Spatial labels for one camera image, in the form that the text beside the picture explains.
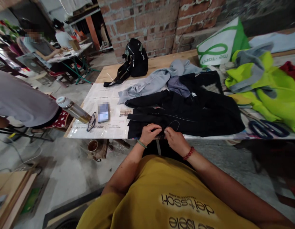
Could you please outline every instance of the black jacket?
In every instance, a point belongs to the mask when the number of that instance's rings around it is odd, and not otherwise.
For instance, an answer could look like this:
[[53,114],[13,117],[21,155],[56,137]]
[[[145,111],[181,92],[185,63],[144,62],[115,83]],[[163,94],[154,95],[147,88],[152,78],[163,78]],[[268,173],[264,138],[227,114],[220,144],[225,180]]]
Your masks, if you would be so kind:
[[143,126],[155,123],[164,130],[170,126],[175,131],[193,136],[236,134],[244,130],[240,110],[227,96],[207,91],[198,86],[199,76],[180,77],[192,93],[188,98],[173,91],[161,91],[130,99],[125,105],[134,108],[129,114],[128,138],[141,136]]

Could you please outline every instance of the shopping bag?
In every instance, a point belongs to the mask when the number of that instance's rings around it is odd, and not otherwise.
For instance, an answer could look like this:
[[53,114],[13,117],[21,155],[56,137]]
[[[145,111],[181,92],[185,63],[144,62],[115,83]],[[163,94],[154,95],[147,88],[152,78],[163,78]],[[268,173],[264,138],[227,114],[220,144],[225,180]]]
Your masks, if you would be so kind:
[[249,49],[250,45],[237,17],[196,48],[200,66],[207,67],[227,63],[236,50]]

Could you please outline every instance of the neon yellow jacket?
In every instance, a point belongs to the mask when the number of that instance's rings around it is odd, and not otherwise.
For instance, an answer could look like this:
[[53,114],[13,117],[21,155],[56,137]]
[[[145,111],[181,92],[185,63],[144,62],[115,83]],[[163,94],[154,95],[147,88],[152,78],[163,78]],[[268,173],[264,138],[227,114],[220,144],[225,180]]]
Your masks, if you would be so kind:
[[[234,53],[233,62],[239,51]],[[278,67],[273,66],[270,52],[265,52],[259,59],[264,66],[261,79],[250,85],[250,91],[241,94],[252,99],[253,109],[260,112],[266,120],[284,122],[295,132],[295,81]],[[251,77],[253,66],[253,63],[246,63],[228,70],[226,86],[230,88]]]

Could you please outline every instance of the scissors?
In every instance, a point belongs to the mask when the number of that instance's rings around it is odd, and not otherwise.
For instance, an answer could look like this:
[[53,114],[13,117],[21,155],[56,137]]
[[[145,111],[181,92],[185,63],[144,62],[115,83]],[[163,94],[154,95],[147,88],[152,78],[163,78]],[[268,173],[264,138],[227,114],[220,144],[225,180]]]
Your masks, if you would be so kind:
[[287,137],[290,135],[289,131],[273,122],[258,119],[243,109],[240,109],[240,111],[248,117],[249,128],[262,139],[273,139],[274,137],[270,133],[278,137]]

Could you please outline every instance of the hand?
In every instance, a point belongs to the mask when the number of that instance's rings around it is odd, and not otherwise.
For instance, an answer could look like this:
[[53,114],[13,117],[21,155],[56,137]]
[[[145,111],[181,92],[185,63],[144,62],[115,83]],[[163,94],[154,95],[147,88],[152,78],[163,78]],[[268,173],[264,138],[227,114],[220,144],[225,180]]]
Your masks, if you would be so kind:
[[191,146],[185,140],[182,133],[174,131],[171,127],[164,130],[165,137],[170,147],[180,156],[185,157],[191,150]]
[[54,55],[56,55],[56,54],[61,54],[61,53],[62,53],[62,50],[60,50],[60,49],[55,49],[55,50],[53,51],[53,53],[54,53]]
[[149,143],[154,140],[154,138],[162,131],[161,126],[156,125],[154,123],[148,124],[147,126],[143,127],[142,134],[140,138],[140,142],[147,146]]

